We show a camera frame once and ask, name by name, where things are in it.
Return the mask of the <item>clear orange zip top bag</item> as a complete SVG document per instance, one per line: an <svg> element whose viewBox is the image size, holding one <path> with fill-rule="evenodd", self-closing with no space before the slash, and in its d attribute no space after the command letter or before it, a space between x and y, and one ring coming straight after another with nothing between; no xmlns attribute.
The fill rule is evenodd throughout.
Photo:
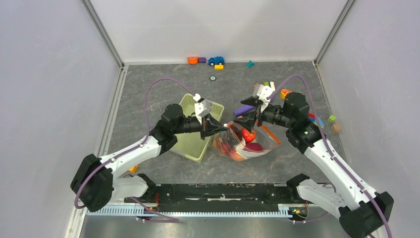
<svg viewBox="0 0 420 238"><path fill-rule="evenodd" d="M219 155L240 162L267 154L280 145L280 140L267 127L261 125L249 132L240 124L230 122L226 131L212 139Z"/></svg>

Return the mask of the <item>red toy apple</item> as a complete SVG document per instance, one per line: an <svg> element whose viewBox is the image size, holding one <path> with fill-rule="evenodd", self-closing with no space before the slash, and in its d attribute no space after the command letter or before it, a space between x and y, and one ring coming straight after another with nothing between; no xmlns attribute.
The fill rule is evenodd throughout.
<svg viewBox="0 0 420 238"><path fill-rule="evenodd" d="M241 129L241 135L246 143L252 143L256 138L255 132L249 132L246 128Z"/></svg>

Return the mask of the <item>orange toy peach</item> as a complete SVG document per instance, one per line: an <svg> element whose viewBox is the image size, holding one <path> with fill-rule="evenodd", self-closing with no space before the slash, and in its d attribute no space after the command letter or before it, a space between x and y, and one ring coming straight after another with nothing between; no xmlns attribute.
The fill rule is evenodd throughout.
<svg viewBox="0 0 420 238"><path fill-rule="evenodd" d="M229 153L229 156L231 159L240 162L245 160L244 156L243 156L243 150L242 149L232 149Z"/></svg>

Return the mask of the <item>purple toy sweet potato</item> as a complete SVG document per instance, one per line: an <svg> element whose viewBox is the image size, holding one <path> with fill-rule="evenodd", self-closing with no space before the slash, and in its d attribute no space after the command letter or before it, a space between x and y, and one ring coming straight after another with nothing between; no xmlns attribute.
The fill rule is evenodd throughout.
<svg viewBox="0 0 420 238"><path fill-rule="evenodd" d="M256 142L247 143L245 146L245 149L251 152L263 151L263 147L259 143L256 143Z"/></svg>

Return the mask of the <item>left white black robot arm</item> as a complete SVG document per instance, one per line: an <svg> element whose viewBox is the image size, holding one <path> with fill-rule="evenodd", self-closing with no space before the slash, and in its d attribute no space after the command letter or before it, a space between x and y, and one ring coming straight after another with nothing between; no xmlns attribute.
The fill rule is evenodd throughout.
<svg viewBox="0 0 420 238"><path fill-rule="evenodd" d="M198 115L185 116L179 104L165 108L160 120L145 137L108 155L87 155L81 162L70 188L75 193L74 206L96 212L110 201L128 197L150 202L156 189L141 176L122 178L131 167L158 157L169 151L177 142L178 134L200 134L202 140L228 130L227 124L217 121L205 107L197 103Z"/></svg>

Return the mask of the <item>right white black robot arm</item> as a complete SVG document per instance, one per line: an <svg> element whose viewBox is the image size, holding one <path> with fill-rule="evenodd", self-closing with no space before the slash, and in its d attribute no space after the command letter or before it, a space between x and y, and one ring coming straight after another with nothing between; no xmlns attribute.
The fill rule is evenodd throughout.
<svg viewBox="0 0 420 238"><path fill-rule="evenodd" d="M287 181L286 196L292 202L302 199L322 208L338 219L342 229L352 238L364 238L384 227L392 237L388 221L394 204L388 192L377 192L358 176L333 149L322 131L309 119L310 106L303 94L292 92L283 105L273 105L265 96L254 95L241 102L253 110L235 122L247 130L263 122L286 128L289 143L311 160L329 179L326 188L307 175Z"/></svg>

